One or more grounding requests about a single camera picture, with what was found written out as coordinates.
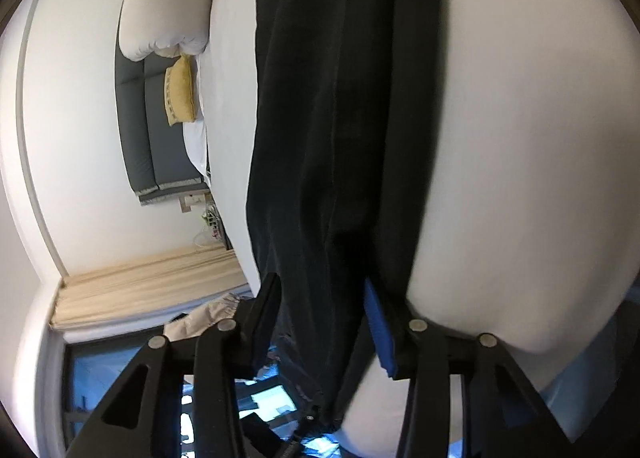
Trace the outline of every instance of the window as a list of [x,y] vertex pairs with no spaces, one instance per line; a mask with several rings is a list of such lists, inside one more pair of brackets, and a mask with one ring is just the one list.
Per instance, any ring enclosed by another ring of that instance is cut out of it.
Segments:
[[63,431],[68,447],[118,375],[162,327],[66,347]]
[[[66,348],[63,425],[67,447],[129,361],[153,335],[161,333],[162,327],[157,327]],[[283,440],[292,435],[299,414],[280,383],[274,348],[255,380],[236,380],[236,396],[241,418],[254,412]],[[193,385],[185,380],[180,417],[183,458],[195,458],[192,411]],[[340,457],[338,444],[330,436],[310,440],[305,445],[308,456]]]

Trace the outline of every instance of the window frame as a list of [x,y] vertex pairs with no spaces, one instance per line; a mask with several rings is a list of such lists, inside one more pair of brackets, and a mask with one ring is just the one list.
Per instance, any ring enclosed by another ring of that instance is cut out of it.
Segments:
[[74,344],[66,344],[64,349],[64,358],[62,365],[62,391],[60,397],[60,416],[62,419],[62,433],[64,437],[64,445],[69,449],[71,442],[75,438],[75,430],[73,424],[78,422],[86,422],[91,411],[79,411],[73,409],[70,400],[73,395],[73,375],[72,368],[74,359],[84,356],[99,355],[103,353],[124,350],[136,346],[142,347],[155,335],[162,335],[163,326],[155,326],[137,332],[125,333],[104,339],[98,339],[88,342],[79,342]]

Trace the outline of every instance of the black trousers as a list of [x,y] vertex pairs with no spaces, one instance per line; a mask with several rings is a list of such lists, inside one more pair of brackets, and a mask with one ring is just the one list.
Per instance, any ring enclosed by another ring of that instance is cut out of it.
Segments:
[[339,427],[373,355],[365,278],[404,297],[438,129],[441,0],[257,0],[254,257],[280,375]]

